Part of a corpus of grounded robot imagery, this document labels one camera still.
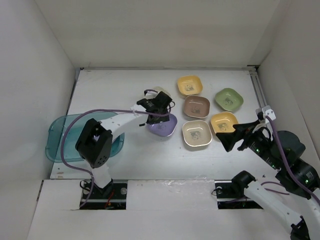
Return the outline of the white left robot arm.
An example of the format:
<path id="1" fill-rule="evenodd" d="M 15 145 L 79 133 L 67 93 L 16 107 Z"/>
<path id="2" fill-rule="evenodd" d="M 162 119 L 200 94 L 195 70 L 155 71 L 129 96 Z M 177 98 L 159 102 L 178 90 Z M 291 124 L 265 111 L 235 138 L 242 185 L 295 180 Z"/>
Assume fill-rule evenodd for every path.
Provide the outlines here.
<path id="1" fill-rule="evenodd" d="M 111 156 L 112 144 L 123 133 L 135 128 L 167 122 L 172 98 L 160 91 L 154 98 L 138 100 L 129 110 L 113 117 L 97 121 L 89 119 L 75 144 L 79 155 L 90 166 L 93 175 L 94 192 L 100 198 L 111 194 L 112 177 L 107 161 Z"/>

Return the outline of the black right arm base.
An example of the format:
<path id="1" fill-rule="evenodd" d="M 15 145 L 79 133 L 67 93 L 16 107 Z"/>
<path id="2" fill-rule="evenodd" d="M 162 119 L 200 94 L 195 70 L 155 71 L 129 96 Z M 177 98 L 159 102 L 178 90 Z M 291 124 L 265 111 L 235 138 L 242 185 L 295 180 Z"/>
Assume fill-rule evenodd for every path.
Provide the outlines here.
<path id="1" fill-rule="evenodd" d="M 259 204 L 244 195 L 244 189 L 255 180 L 255 177 L 245 170 L 231 180 L 215 180 L 211 194 L 216 196 L 218 209 L 262 209 Z"/>

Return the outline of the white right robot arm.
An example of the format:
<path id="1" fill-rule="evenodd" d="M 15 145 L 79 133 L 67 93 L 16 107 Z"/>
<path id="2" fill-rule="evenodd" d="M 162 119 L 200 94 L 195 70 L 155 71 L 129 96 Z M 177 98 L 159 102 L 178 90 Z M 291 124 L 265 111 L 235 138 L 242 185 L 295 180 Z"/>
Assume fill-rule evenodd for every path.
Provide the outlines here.
<path id="1" fill-rule="evenodd" d="M 296 212 L 264 188 L 251 173 L 239 172 L 231 180 L 219 181 L 213 193 L 226 205 L 251 200 L 271 214 L 292 240 L 320 238 L 320 177 L 316 169 L 301 159 L 306 147 L 290 131 L 278 131 L 275 114 L 257 113 L 254 122 L 235 124 L 233 132 L 215 135 L 224 149 L 230 152 L 239 141 L 238 151 L 250 149 L 277 173 L 277 184 L 285 188 L 299 205 Z"/>

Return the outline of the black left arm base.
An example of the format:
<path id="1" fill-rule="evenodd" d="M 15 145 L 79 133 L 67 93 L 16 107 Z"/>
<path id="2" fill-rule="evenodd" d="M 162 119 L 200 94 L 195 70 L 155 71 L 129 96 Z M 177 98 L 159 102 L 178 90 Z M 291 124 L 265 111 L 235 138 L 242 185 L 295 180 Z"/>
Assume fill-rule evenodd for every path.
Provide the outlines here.
<path id="1" fill-rule="evenodd" d="M 79 203 L 80 210 L 125 210 L 127 205 L 127 181 L 113 181 L 104 189 L 93 187 L 90 193 L 91 182 L 81 180 L 79 183 L 82 189 Z"/>

